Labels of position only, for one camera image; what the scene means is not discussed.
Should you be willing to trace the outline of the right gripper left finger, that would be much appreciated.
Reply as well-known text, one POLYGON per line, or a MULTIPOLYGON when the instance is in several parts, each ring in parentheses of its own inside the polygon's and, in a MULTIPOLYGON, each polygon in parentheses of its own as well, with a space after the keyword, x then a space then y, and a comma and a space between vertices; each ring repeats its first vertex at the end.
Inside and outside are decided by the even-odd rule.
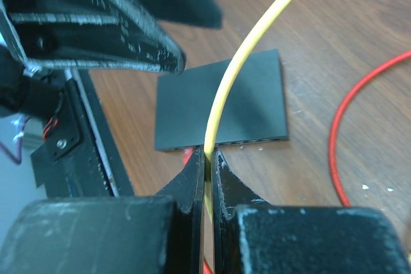
POLYGON ((152 196, 35 201, 1 247, 2 273, 202 273, 202 150, 152 196))

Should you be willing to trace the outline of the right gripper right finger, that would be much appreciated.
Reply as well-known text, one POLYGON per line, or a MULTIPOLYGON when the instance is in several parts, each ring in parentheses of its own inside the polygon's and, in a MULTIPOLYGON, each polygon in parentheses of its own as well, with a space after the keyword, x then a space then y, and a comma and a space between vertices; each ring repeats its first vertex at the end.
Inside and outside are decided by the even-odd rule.
POLYGON ((409 273, 396 230, 367 207, 272 205, 211 159, 216 273, 409 273))

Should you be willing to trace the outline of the black network switch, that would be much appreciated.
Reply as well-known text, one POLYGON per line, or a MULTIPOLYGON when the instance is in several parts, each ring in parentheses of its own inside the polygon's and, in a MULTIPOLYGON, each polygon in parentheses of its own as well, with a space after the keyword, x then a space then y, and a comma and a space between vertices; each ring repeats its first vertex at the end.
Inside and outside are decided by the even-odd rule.
MULTIPOLYGON (((157 80, 154 148, 203 146, 207 121, 228 60, 157 80)), ((227 96, 216 145, 283 141, 289 138, 283 70, 276 49, 251 54, 227 96)))

